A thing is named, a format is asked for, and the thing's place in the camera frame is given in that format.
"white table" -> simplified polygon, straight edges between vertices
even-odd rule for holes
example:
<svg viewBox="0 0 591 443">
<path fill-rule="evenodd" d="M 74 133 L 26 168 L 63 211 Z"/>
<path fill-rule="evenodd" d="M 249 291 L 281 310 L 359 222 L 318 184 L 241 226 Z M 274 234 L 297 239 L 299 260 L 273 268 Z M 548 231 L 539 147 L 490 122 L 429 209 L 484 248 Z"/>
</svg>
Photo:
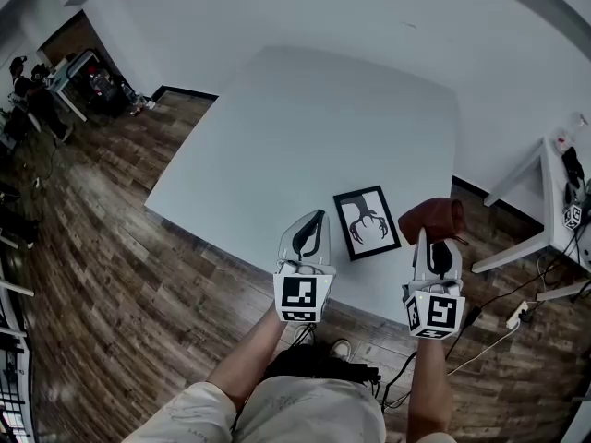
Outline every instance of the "white table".
<svg viewBox="0 0 591 443">
<path fill-rule="evenodd" d="M 70 75 L 74 76 L 79 72 L 79 70 L 88 63 L 92 58 L 96 59 L 97 63 L 99 62 L 98 58 L 93 53 L 86 53 L 83 57 L 81 57 L 78 61 L 76 59 L 70 61 L 66 65 L 62 66 L 57 72 L 54 74 L 54 81 L 52 84 L 47 88 L 50 92 L 56 94 L 59 99 L 66 104 L 72 112 L 74 112 L 83 122 L 86 122 L 87 117 L 81 112 L 78 107 L 70 100 L 64 93 L 64 89 L 66 88 L 69 79 L 67 78 L 67 71 L 71 67 Z"/>
<path fill-rule="evenodd" d="M 578 150 L 577 156 L 583 165 L 585 172 L 591 172 L 591 162 L 585 157 L 586 150 Z M 490 195 L 484 199 L 484 204 L 490 207 L 493 203 L 506 195 L 515 184 L 525 175 L 533 172 L 537 166 L 541 167 L 543 202 L 544 202 L 544 230 L 541 233 L 501 251 L 500 253 L 478 261 L 472 267 L 473 272 L 483 272 L 485 270 L 497 268 L 503 264 L 515 261 L 520 257 L 535 253 L 546 246 L 552 246 L 557 251 L 564 251 L 566 246 L 573 239 L 573 232 L 566 228 L 562 222 L 562 212 L 564 205 L 564 187 L 567 182 L 567 174 L 562 163 L 561 156 L 552 148 L 551 141 L 548 138 L 542 138 L 538 141 L 535 148 L 524 160 L 502 181 L 500 181 L 490 192 Z M 577 261 L 577 251 L 574 244 L 571 243 L 568 256 Z M 581 266 L 591 271 L 591 267 L 581 258 Z M 547 293 L 540 293 L 537 300 L 551 300 L 562 297 L 567 290 L 570 293 L 577 293 L 582 284 L 575 284 L 569 288 L 558 289 Z"/>
<path fill-rule="evenodd" d="M 173 157 L 146 206 L 269 272 L 283 232 L 303 215 L 330 216 L 332 299 L 406 323 L 403 283 L 414 248 L 349 260 L 332 196 L 381 186 L 396 221 L 448 197 L 455 94 L 367 62 L 267 48 L 238 74 Z"/>
</svg>

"forearm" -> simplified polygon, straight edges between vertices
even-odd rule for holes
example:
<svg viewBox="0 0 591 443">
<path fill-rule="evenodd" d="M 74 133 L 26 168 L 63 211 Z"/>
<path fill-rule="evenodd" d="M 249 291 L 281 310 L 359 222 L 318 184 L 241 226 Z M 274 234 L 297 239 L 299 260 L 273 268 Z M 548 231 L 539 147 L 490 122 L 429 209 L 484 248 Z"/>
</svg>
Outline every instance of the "forearm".
<svg viewBox="0 0 591 443">
<path fill-rule="evenodd" d="M 447 432 L 451 420 L 452 390 L 443 345 L 439 340 L 419 340 L 406 441 L 415 443 L 431 433 Z"/>
<path fill-rule="evenodd" d="M 232 400 L 236 409 L 259 384 L 285 325 L 279 320 L 273 302 L 247 336 L 207 378 Z"/>
</svg>

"baseboard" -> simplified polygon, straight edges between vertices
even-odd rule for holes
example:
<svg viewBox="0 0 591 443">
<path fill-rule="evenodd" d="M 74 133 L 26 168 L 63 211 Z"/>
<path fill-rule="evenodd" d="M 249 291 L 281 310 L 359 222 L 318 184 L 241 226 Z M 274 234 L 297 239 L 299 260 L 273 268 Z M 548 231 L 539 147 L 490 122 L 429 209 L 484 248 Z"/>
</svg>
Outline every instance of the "baseboard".
<svg viewBox="0 0 591 443">
<path fill-rule="evenodd" d="M 464 179 L 460 179 L 459 177 L 454 176 L 452 179 L 452 184 L 455 186 L 461 187 L 472 194 L 479 196 L 480 198 L 484 198 L 488 196 L 488 192 L 486 190 L 481 189 L 480 187 L 476 187 L 469 182 L 466 182 Z M 539 228 L 540 231 L 544 230 L 544 225 L 540 223 L 538 220 L 530 217 L 527 213 L 523 213 L 519 209 L 516 209 L 513 205 L 509 205 L 507 202 L 503 200 L 497 200 L 494 203 L 495 207 L 499 207 L 500 209 L 505 210 L 508 213 L 511 213 L 514 217 L 517 217 L 519 220 L 526 222 L 536 228 Z"/>
<path fill-rule="evenodd" d="M 151 99 L 157 102 L 158 99 L 160 99 L 166 91 L 182 93 L 183 95 L 191 95 L 193 97 L 200 97 L 201 99 L 211 100 L 213 102 L 215 102 L 218 99 L 217 95 L 213 95 L 211 93 L 197 92 L 196 90 L 189 89 L 179 89 L 178 87 L 170 87 L 168 85 L 160 86 L 160 88 L 153 93 Z"/>
</svg>

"wooden floor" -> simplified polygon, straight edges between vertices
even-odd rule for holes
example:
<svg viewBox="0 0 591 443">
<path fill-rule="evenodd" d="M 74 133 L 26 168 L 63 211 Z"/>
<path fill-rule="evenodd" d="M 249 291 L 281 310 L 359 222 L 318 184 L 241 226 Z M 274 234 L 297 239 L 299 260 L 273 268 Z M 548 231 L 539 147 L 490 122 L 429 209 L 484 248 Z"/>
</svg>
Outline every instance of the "wooden floor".
<svg viewBox="0 0 591 443">
<path fill-rule="evenodd" d="M 24 191 L 18 210 L 43 216 L 31 251 L 6 251 L 10 276 L 36 293 L 21 302 L 34 352 L 40 442 L 120 441 L 179 390 L 205 378 L 271 303 L 269 274 L 143 207 L 210 104 L 167 93 L 155 110 L 137 118 L 79 124 L 71 144 L 56 152 L 44 191 L 30 184 L 50 173 L 47 135 L 31 136 L 5 166 L 5 178 Z M 461 188 L 453 196 L 466 211 L 470 246 L 461 249 L 469 305 L 536 273 L 537 257 L 470 273 L 472 262 L 532 229 L 503 210 L 485 209 Z M 542 258 L 542 267 L 547 261 Z M 504 334 L 507 316 L 541 287 L 536 281 L 487 308 L 460 340 L 450 367 Z M 569 399 L 588 386 L 589 312 L 585 301 L 544 304 L 532 323 L 453 375 L 456 439 L 560 440 L 577 409 Z M 292 332 L 287 329 L 281 349 Z M 327 308 L 318 335 L 349 339 L 354 361 L 378 366 L 383 381 L 416 348 L 406 327 L 336 303 Z M 412 370 L 392 387 L 393 399 L 409 389 Z M 404 440 L 406 412 L 406 404 L 387 412 L 389 441 Z"/>
</svg>

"framed picture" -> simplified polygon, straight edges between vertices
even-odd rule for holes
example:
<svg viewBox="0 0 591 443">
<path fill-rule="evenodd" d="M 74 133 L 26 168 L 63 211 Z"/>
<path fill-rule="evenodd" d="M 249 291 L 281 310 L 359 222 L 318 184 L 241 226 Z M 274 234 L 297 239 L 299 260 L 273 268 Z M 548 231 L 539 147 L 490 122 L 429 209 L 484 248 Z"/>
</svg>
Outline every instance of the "framed picture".
<svg viewBox="0 0 591 443">
<path fill-rule="evenodd" d="M 352 261 L 400 247 L 380 186 L 334 196 Z"/>
</svg>

